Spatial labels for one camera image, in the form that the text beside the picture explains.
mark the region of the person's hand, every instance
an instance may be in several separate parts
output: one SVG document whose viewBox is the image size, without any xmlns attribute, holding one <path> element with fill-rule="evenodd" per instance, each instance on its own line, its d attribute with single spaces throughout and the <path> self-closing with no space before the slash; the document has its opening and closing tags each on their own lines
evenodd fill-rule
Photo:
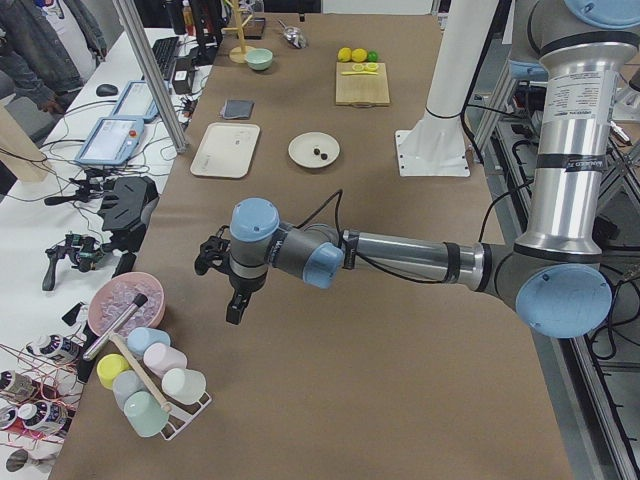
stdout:
<svg viewBox="0 0 640 480">
<path fill-rule="evenodd" d="M 42 105 L 38 107 L 41 111 L 51 113 L 51 114 L 63 114 L 64 108 L 55 100 L 47 100 Z"/>
</svg>

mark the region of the yellow fruit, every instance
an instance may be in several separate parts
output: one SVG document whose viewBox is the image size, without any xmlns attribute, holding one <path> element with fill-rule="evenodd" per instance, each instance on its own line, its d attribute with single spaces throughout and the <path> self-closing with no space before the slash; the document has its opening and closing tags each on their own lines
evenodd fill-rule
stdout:
<svg viewBox="0 0 640 480">
<path fill-rule="evenodd" d="M 364 48 L 356 48 L 351 52 L 352 62 L 364 62 L 367 59 L 367 51 Z"/>
<path fill-rule="evenodd" d="M 340 50 L 338 50 L 338 61 L 339 62 L 351 61 L 351 49 L 349 47 L 342 47 Z"/>
</svg>

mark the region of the jacket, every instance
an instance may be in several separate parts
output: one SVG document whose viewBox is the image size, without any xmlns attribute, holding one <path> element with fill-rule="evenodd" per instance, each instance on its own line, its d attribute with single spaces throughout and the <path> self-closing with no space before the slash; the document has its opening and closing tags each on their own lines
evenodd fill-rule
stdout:
<svg viewBox="0 0 640 480">
<path fill-rule="evenodd" d="M 106 42 L 93 15 L 81 0 L 64 0 L 84 34 L 87 47 L 106 50 Z M 40 106 L 54 92 L 82 87 L 80 74 L 55 30 L 33 0 L 0 0 L 0 29 L 13 52 L 0 55 L 0 70 L 15 84 L 17 96 L 29 97 Z"/>
</svg>

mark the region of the cutting board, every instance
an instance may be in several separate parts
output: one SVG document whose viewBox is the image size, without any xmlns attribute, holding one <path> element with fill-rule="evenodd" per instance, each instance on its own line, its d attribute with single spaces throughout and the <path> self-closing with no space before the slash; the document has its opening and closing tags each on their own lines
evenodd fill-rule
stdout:
<svg viewBox="0 0 640 480">
<path fill-rule="evenodd" d="M 381 106 L 391 103 L 387 66 L 378 64 L 378 75 L 341 75 L 352 72 L 353 63 L 336 63 L 336 105 Z"/>
</svg>

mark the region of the pink bowl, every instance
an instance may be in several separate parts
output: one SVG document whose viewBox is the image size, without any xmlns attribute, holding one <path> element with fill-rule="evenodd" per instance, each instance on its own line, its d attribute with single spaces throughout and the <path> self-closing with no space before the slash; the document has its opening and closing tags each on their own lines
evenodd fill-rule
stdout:
<svg viewBox="0 0 640 480">
<path fill-rule="evenodd" d="M 89 328 L 96 335 L 102 335 L 138 293 L 145 294 L 148 301 L 118 333 L 126 338 L 136 327 L 157 327 L 165 309 L 162 285 L 148 273 L 129 272 L 112 278 L 94 295 L 89 305 Z"/>
</svg>

